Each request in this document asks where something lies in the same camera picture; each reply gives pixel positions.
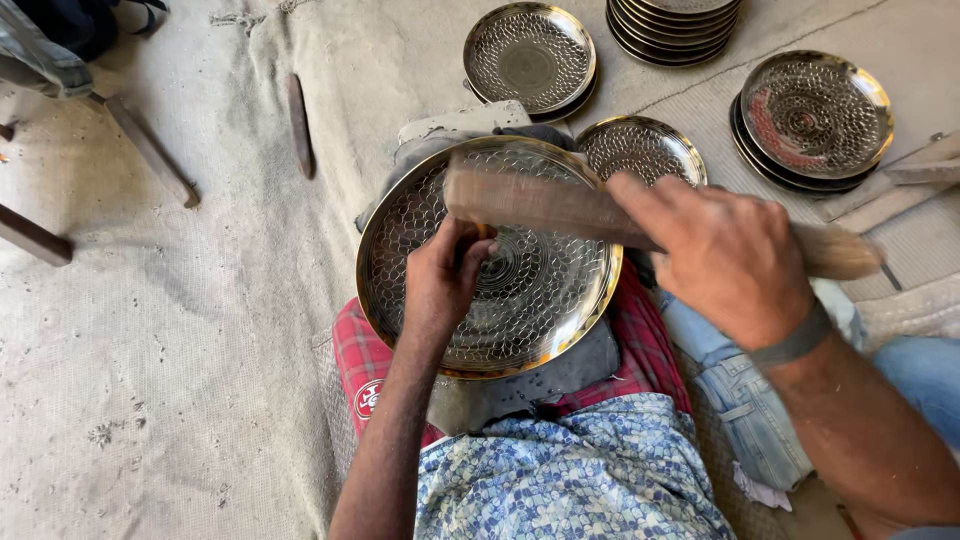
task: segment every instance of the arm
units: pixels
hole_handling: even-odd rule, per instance
[[[420,437],[453,330],[467,316],[482,263],[495,250],[472,224],[447,217],[407,258],[403,333],[337,502],[329,538],[411,538]]]
[[[668,256],[651,254],[664,289],[745,351],[780,342],[814,303],[783,206],[676,177],[649,189],[607,182]],[[809,354],[772,367],[804,450],[869,538],[960,523],[960,470],[924,419],[834,331]]]

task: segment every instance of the hand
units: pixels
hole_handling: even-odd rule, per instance
[[[742,348],[778,343],[805,319],[813,291],[779,203],[672,175],[646,188],[619,172],[607,188],[669,254],[650,254],[658,284]]]
[[[446,347],[470,309],[480,264],[496,251],[494,238],[493,227],[448,215],[410,254],[402,336]]]

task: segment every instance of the red circular logo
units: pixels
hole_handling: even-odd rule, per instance
[[[382,387],[383,379],[377,379],[371,380],[357,390],[356,396],[353,396],[353,410],[357,412],[357,416],[364,420],[371,417]]]

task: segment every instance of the checkered lungi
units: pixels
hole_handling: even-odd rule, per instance
[[[620,368],[609,379],[565,394],[556,404],[540,405],[539,409],[545,415],[563,416],[617,396],[657,392],[673,398],[680,412],[690,413],[670,337],[628,260],[623,261],[607,316],[620,349]],[[394,353],[377,337],[356,298],[347,302],[333,322],[333,345],[350,417],[359,435],[370,421]],[[426,446],[443,436],[428,423],[420,442]]]

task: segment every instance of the blue patterned shirt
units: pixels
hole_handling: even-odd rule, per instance
[[[734,538],[693,422],[654,393],[505,419],[420,454],[419,538]]]

